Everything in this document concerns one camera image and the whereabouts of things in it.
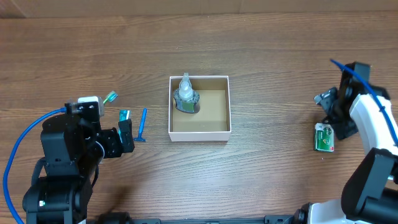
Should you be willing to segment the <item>teal toothpaste tube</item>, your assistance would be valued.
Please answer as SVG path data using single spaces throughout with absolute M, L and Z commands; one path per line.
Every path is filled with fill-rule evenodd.
M 119 122 L 118 126 L 119 132 L 124 132 L 125 130 L 131 130 L 131 119 L 130 119 L 131 112 L 129 110 L 120 110 L 119 111 Z

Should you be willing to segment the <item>green soap pack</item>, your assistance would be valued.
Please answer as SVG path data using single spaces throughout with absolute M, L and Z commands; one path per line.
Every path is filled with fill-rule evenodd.
M 314 130 L 314 150 L 320 152 L 334 152 L 335 132 L 331 125 L 317 123 Z

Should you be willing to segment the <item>clear pump soap bottle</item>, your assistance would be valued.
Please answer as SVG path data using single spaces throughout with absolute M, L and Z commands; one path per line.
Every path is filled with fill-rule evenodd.
M 192 88 L 189 74 L 184 73 L 179 86 L 174 90 L 175 107 L 183 113 L 195 114 L 200 110 L 200 94 Z

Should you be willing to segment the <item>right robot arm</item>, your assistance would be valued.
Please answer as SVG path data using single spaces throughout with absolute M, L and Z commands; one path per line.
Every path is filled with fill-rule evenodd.
M 365 157 L 339 199 L 308 203 L 291 222 L 397 223 L 397 191 L 386 187 L 397 180 L 397 125 L 386 89 L 346 77 L 314 100 L 326 112 L 314 127 L 314 149 L 331 152 L 335 139 L 358 133 Z

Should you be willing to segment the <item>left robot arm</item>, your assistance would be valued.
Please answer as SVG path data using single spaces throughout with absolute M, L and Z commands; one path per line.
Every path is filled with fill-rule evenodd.
M 44 157 L 37 161 L 22 201 L 26 222 L 83 222 L 100 162 L 134 150 L 131 120 L 102 130 L 98 121 L 61 114 L 42 127 Z

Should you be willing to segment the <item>blue disposable razor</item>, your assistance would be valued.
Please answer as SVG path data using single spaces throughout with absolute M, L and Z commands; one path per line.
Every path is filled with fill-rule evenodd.
M 140 122 L 139 129 L 138 129 L 138 134 L 137 134 L 137 137 L 134 138 L 134 141 L 140 141 L 140 142 L 145 142 L 146 141 L 142 137 L 142 134 L 144 132 L 145 122 L 146 122 L 146 116 L 147 116 L 147 108 L 144 108 L 142 110 L 142 116 L 141 116 L 141 122 Z

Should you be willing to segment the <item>green toothbrush with cap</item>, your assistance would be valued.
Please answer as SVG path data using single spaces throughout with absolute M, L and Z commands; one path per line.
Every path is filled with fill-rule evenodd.
M 103 104 L 111 103 L 118 97 L 118 94 L 115 91 L 111 91 L 106 95 L 106 98 L 103 100 Z

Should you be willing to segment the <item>white cardboard box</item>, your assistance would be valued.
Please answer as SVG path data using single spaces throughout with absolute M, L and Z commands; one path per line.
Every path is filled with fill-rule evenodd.
M 199 112 L 183 113 L 176 109 L 173 93 L 181 76 L 169 78 L 168 132 L 173 142 L 228 141 L 232 131 L 228 76 L 191 76 L 200 95 Z

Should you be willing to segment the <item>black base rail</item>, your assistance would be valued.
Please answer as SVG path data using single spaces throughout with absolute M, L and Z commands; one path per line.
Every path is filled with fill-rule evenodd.
M 95 223 L 100 224 L 305 224 L 307 216 L 297 210 L 294 215 L 266 215 L 263 218 L 221 218 L 161 220 L 159 218 L 133 219 L 128 212 L 102 214 Z

